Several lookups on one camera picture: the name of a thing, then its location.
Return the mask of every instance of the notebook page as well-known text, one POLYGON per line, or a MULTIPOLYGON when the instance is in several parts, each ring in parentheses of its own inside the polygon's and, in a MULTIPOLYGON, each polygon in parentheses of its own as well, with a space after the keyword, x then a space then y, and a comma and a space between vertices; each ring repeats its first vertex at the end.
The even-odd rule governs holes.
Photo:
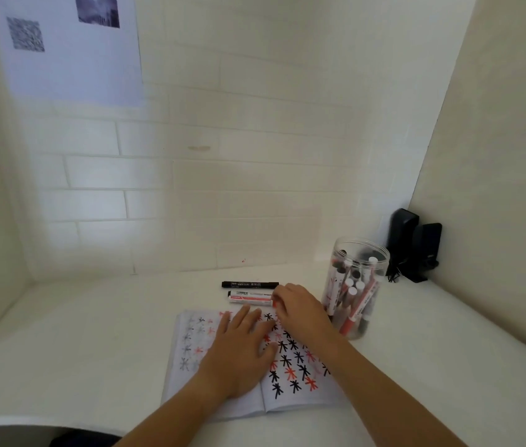
MULTIPOLYGON (((180 391, 196 373, 205 353, 214 342, 222 315, 223 312, 212 310, 187 310, 178 315, 174 328, 175 344, 172 345, 168 361, 162 404, 180 391)), ((213 419, 246 417, 264 411, 261 387, 256 386, 242 397, 226 401, 214 414, 213 419)))
MULTIPOLYGON (((263 317, 277 319, 273 309, 264 310, 263 317)), ((279 321, 265 341, 279 346, 270 370, 261 380, 266 411, 347 401, 331 372, 306 345, 294 340, 279 321)))

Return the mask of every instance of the desk surface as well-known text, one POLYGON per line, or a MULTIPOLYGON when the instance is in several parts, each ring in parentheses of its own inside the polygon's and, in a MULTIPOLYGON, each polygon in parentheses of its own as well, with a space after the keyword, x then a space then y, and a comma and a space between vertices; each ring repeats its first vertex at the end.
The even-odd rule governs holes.
MULTIPOLYGON (((174 319, 225 309, 223 280, 301 283, 326 263, 38 285, 0 321, 0 424, 124 433, 160 402, 174 319)), ((354 343, 470 446, 526 445, 526 346, 431 282, 384 284, 354 343)), ((209 424, 195 445, 372 445, 352 408, 209 424)))

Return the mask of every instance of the right hand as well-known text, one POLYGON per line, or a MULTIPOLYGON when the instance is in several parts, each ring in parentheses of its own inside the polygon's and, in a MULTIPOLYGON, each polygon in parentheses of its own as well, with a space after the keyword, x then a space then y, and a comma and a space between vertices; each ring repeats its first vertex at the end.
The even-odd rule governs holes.
POLYGON ((272 298, 282 327, 317 356, 325 345, 341 338, 323 305, 302 285, 278 285, 272 298))

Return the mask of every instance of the black marker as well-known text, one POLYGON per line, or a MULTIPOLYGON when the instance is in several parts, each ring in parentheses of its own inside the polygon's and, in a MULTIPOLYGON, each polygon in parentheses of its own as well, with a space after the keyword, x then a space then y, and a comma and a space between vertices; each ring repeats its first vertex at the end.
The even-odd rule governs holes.
POLYGON ((222 282, 222 288, 268 288, 273 290, 280 285, 279 282, 222 282))

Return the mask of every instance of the forearm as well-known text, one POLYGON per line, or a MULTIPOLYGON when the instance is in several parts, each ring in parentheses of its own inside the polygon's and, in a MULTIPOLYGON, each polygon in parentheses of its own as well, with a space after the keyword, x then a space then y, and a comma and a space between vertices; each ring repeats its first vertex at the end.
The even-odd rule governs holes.
POLYGON ((204 391, 203 386, 189 382, 118 441, 116 447, 184 447, 222 401, 204 391))
POLYGON ((378 447, 465 445, 343 337, 320 346, 318 355, 378 447))

